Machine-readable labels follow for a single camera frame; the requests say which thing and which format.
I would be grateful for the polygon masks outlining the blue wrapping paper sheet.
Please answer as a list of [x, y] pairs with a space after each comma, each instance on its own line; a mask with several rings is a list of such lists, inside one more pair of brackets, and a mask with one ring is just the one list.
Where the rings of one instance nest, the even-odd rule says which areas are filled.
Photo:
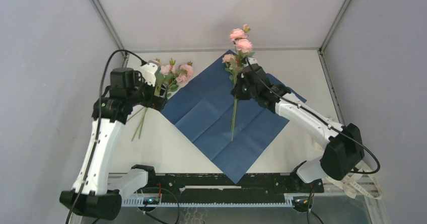
[[163, 53], [194, 61], [195, 77], [168, 101], [159, 138], [161, 173], [223, 173], [234, 183], [247, 172], [290, 172], [309, 156], [310, 137], [254, 100], [241, 101], [232, 120], [232, 82], [225, 51]]

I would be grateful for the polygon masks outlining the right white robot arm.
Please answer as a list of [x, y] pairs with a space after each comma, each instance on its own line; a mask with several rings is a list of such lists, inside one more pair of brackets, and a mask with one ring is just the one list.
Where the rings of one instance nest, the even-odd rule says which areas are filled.
[[290, 88], [272, 84], [257, 64], [243, 68], [231, 94], [237, 100], [254, 99], [258, 105], [297, 124], [323, 149], [323, 155], [299, 164], [291, 177], [294, 190], [303, 192], [311, 182], [330, 177], [341, 181], [364, 158], [360, 129], [332, 121], [308, 107]]

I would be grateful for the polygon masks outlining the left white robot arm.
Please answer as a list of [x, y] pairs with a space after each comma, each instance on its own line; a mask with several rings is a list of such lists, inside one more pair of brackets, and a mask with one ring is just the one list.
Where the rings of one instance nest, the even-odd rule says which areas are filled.
[[92, 132], [85, 159], [71, 190], [62, 191], [59, 201], [80, 216], [114, 220], [123, 200], [142, 189], [152, 192], [157, 178], [151, 166], [134, 165], [128, 173], [107, 183], [113, 151], [134, 106], [153, 107], [156, 76], [160, 67], [147, 63], [138, 70], [115, 68], [110, 85], [93, 107]]

